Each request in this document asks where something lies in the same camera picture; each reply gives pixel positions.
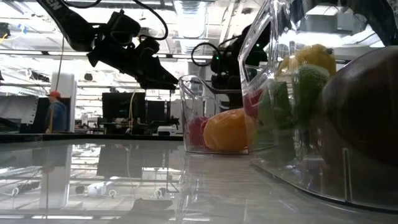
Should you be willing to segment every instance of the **white pillar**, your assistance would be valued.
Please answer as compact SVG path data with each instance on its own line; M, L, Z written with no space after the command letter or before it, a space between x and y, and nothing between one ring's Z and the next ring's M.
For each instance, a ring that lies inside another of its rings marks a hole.
M79 71L76 68L79 64L74 61L63 61L62 69L59 75L57 91L62 98L70 98L70 117L69 131L75 130L75 107L76 91ZM58 79L58 66L53 69L51 79L51 90L56 89ZM49 174L43 174L40 189L40 208L63 208L67 206L69 194L70 167L72 163L72 145L57 146L49 149L49 153L56 153L57 150L66 150L65 166L55 166Z

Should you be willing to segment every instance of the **green fruit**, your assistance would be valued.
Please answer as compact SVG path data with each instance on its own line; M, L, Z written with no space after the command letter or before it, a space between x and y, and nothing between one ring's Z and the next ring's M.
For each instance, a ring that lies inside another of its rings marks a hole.
M267 88L260 96L259 121L265 129L292 127L292 110L286 82L266 81Z
M328 80L326 69L309 64L300 66L298 73L293 76L294 112L302 128L308 127L312 108Z

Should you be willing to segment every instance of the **robotic arm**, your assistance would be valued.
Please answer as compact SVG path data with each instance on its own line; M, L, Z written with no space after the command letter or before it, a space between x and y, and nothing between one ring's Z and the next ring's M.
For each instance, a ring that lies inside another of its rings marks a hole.
M143 89L175 90L178 80L161 66L158 57L153 57L159 43L146 38L136 47L131 40L141 26L123 10L113 12L106 24L90 24L62 0L37 2L57 23L73 50L89 52L87 57L93 67L98 62L108 64L134 77Z

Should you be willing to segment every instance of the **black monitor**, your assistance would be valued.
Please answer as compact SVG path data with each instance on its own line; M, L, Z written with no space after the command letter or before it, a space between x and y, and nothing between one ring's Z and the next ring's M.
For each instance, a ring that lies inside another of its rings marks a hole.
M102 110L104 118L128 118L133 93L103 93ZM132 102L132 117L146 121L145 93L135 93Z

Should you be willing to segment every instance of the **person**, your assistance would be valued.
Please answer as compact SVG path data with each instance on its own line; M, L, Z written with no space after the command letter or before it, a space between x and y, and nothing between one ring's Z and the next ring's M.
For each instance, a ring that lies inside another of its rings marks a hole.
M49 96L50 106L47 111L46 117L46 134L59 133L67 130L67 108L60 102L61 94L57 91L51 91Z

